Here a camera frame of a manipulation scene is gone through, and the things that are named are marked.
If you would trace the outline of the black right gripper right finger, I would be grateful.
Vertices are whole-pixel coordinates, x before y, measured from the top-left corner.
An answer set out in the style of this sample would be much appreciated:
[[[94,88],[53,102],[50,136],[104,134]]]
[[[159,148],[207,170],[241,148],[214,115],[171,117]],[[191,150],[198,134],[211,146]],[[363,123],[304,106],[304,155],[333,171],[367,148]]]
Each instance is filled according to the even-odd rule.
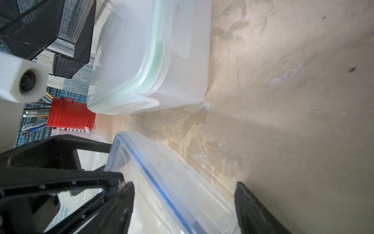
[[[242,234],[290,233],[241,181],[236,183],[234,204]]]

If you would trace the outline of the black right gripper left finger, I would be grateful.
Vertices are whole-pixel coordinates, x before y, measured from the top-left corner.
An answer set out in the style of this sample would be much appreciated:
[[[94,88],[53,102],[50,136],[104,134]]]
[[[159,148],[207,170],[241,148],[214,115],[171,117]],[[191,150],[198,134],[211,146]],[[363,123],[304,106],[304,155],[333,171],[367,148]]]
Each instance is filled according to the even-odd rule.
[[[54,227],[63,192],[96,190]],[[134,185],[121,173],[42,168],[1,169],[1,233],[126,234]]]

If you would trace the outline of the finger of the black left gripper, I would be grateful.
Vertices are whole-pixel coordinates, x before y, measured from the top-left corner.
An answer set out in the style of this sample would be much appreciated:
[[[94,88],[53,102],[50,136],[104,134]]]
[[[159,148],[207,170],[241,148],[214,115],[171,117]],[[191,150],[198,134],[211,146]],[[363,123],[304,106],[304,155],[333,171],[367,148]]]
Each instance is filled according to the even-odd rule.
[[[109,153],[112,145],[73,135],[57,135],[1,153],[1,167],[81,170],[77,150]]]

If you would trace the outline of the small blue-rimmed lunch box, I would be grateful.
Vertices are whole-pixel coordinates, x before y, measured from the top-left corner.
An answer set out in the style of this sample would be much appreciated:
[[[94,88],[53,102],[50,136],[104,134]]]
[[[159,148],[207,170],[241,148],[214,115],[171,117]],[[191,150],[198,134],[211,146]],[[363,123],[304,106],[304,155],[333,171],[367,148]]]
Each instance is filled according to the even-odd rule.
[[[106,171],[134,184],[130,234],[238,234],[233,204],[163,144],[118,132]]]

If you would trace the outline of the clear lunch box lid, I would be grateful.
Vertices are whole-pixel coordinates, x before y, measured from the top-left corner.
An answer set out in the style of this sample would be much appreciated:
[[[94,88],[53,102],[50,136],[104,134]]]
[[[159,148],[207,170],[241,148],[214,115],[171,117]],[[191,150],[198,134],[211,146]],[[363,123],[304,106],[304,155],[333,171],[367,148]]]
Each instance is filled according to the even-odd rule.
[[[93,133],[85,133],[85,132],[72,132],[72,131],[62,131],[54,129],[52,130],[52,136],[57,135],[66,135],[70,134],[73,136],[78,136],[94,141],[99,141],[102,143],[108,143],[106,139],[98,134]],[[100,153],[94,152],[93,150],[77,150],[79,161],[81,167],[85,171],[94,171],[101,166],[104,166],[108,159],[108,153]],[[75,212],[78,208],[92,199],[100,190],[99,189],[86,189],[83,192],[76,194],[75,192],[61,192],[58,194],[58,198],[60,201],[60,209],[59,212],[55,215],[51,223],[45,229],[49,231],[54,226],[59,224],[73,212]]]

